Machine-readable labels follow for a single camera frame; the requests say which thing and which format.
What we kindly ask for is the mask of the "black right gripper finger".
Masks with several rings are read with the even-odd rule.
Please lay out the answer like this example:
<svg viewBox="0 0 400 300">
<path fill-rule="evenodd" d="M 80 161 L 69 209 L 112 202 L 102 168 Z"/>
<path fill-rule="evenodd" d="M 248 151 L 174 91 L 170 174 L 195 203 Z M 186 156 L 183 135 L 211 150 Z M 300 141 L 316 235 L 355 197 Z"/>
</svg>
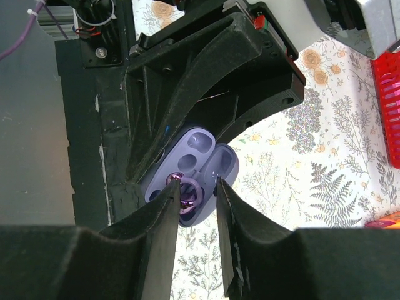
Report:
<svg viewBox="0 0 400 300">
<path fill-rule="evenodd" d="M 217 181 L 224 294 L 229 299 L 398 299 L 399 231 L 290 231 Z"/>
<path fill-rule="evenodd" d="M 304 101 L 305 78 L 287 73 L 199 101 L 187 125 L 207 129 L 219 143 L 230 143 L 259 121 Z"/>
<path fill-rule="evenodd" d="M 125 75 L 131 154 L 126 181 L 138 183 L 182 126 L 196 102 L 220 80 L 246 64 L 136 62 Z"/>
<path fill-rule="evenodd" d="M 95 232 L 78 226 L 3 226 L 2 299 L 169 299 L 180 184 Z"/>
</svg>

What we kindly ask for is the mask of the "purple metallic earbud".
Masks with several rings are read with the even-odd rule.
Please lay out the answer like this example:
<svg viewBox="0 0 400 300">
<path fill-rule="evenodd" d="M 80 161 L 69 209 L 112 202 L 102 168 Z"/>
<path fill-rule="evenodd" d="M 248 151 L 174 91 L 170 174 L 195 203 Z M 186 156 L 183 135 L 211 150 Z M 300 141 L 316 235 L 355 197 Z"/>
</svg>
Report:
<svg viewBox="0 0 400 300">
<path fill-rule="evenodd" d="M 188 185 L 188 189 L 183 191 L 180 196 L 180 215 L 187 215 L 198 207 L 203 199 L 203 190 L 201 185 L 193 178 L 185 176 L 181 172 L 173 172 L 166 178 L 166 184 L 177 180 L 181 183 L 181 187 Z"/>
</svg>

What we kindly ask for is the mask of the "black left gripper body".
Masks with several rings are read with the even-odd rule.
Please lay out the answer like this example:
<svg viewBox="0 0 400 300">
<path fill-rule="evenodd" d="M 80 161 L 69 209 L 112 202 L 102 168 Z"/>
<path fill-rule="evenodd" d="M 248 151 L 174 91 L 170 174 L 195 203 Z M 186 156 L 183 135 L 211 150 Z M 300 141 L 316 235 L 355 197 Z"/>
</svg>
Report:
<svg viewBox="0 0 400 300">
<path fill-rule="evenodd" d="M 156 34 L 141 34 L 138 63 L 295 61 L 297 49 L 270 5 L 256 1 L 162 1 L 184 14 Z"/>
</svg>

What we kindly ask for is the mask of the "lavender earbud charging case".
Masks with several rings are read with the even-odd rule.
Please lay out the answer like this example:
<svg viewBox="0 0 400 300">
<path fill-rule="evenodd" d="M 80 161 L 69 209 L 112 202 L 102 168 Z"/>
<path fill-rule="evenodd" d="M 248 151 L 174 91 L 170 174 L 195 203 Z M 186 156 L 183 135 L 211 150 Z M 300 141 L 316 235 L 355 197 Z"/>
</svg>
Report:
<svg viewBox="0 0 400 300">
<path fill-rule="evenodd" d="M 214 212 L 217 181 L 221 178 L 232 185 L 238 176 L 239 159 L 232 147 L 216 142 L 207 129 L 185 126 L 141 181 L 147 203 L 158 196 L 167 186 L 166 178 L 175 172 L 195 179 L 202 187 L 202 203 L 179 218 L 179 224 L 189 228 L 200 224 Z"/>
</svg>

